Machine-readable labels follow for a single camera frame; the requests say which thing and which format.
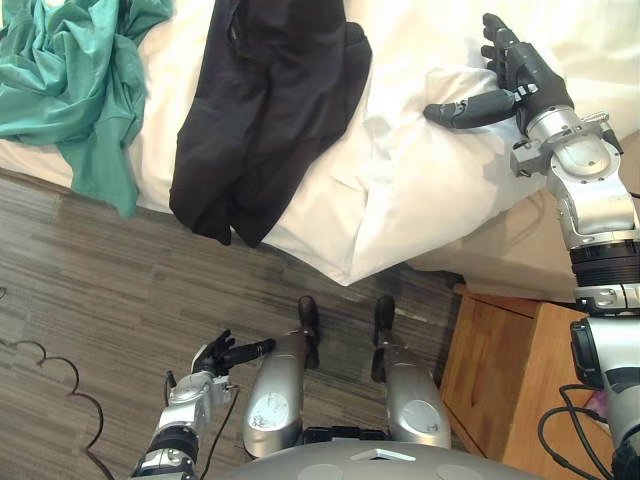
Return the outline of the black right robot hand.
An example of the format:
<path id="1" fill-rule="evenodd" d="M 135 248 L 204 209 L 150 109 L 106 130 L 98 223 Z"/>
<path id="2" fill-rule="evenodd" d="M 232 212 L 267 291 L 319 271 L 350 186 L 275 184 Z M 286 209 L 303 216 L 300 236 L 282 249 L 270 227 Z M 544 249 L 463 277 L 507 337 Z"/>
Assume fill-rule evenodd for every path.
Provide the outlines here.
<path id="1" fill-rule="evenodd" d="M 531 43 L 519 40 L 494 14 L 484 14 L 482 21 L 488 43 L 481 47 L 481 55 L 498 88 L 454 103 L 429 104 L 423 110 L 427 120 L 446 128 L 471 129 L 514 117 L 524 132 L 549 108 L 574 106 L 565 81 Z"/>

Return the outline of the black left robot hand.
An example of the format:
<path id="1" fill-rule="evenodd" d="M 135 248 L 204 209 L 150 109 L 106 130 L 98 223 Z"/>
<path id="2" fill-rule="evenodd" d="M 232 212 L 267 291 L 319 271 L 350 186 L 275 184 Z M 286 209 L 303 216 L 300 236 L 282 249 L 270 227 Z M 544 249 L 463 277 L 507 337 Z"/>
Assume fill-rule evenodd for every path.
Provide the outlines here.
<path id="1" fill-rule="evenodd" d="M 276 340 L 273 338 L 236 346 L 231 331 L 227 329 L 199 350 L 192 361 L 191 373 L 208 372 L 214 377 L 226 376 L 234 366 L 256 360 L 270 353 L 275 346 Z"/>

